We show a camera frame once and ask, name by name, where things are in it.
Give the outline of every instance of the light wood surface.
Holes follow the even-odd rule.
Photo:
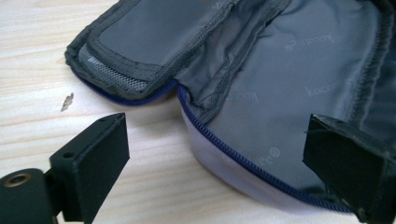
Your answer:
[[[92,122],[126,112],[131,159],[94,223],[359,223],[329,211],[290,214],[217,179],[192,156],[174,94],[131,108],[82,84],[64,63],[65,48],[115,3],[0,0],[0,176],[47,171],[49,156]]]

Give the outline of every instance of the black plastic bracket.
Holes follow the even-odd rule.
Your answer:
[[[304,163],[360,222],[393,223],[395,148],[341,120],[312,115]]]
[[[0,179],[0,223],[92,223],[129,160],[124,114],[97,120],[50,157],[45,174],[26,169]]]

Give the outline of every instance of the mesh pocket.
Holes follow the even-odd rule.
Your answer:
[[[126,93],[143,91],[148,83],[127,77],[114,69],[106,66],[97,58],[90,54],[87,46],[84,45],[78,53],[79,62],[88,70],[88,76],[100,82],[105,88],[123,90]]]

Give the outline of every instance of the open camera bag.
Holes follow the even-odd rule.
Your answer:
[[[65,56],[120,105],[177,88],[194,156],[252,198],[365,221],[304,164],[304,144],[320,114],[386,144],[394,162],[394,20],[388,0],[121,0]]]

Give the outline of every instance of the zipper track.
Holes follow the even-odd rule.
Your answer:
[[[334,203],[329,203],[326,201],[323,201],[321,199],[314,198],[310,196],[307,193],[302,192],[301,190],[297,190],[290,185],[284,183],[283,181],[277,179],[273,175],[268,174],[265,172],[263,169],[258,167],[256,164],[253,162],[247,160],[245,157],[243,157],[241,154],[233,150],[231,147],[227,146],[224,142],[219,140],[212,132],[210,132],[205,125],[199,121],[193,114],[192,112],[188,109],[187,104],[186,104],[186,89],[179,85],[177,88],[177,95],[179,98],[179,101],[181,103],[181,106],[186,114],[186,116],[189,118],[191,121],[192,125],[206,138],[208,139],[213,145],[215,145],[219,150],[221,150],[223,153],[225,153],[227,156],[232,158],[235,162],[240,164],[242,167],[253,173],[255,176],[260,178],[261,180],[267,182],[271,186],[280,189],[284,193],[289,194],[291,197],[303,202],[303,203],[308,203],[314,206],[326,208],[329,210],[333,210],[336,212],[341,212],[341,213],[351,213],[349,209],[342,205],[334,204]]]
[[[153,103],[155,101],[161,100],[166,93],[171,91],[177,86],[177,80],[175,79],[170,79],[163,87],[155,91],[154,94],[150,95],[147,98],[141,99],[141,100],[128,100],[122,97],[119,97],[118,95],[110,94],[108,92],[105,92],[104,90],[96,87],[95,85],[91,84],[91,82],[85,80],[84,78],[80,77],[78,73],[72,68],[74,74],[76,77],[81,80],[85,85],[87,85],[91,90],[96,92],[97,94],[103,96],[105,99],[108,101],[116,104],[116,105],[123,105],[123,106],[141,106],[141,105],[148,105],[150,103]]]

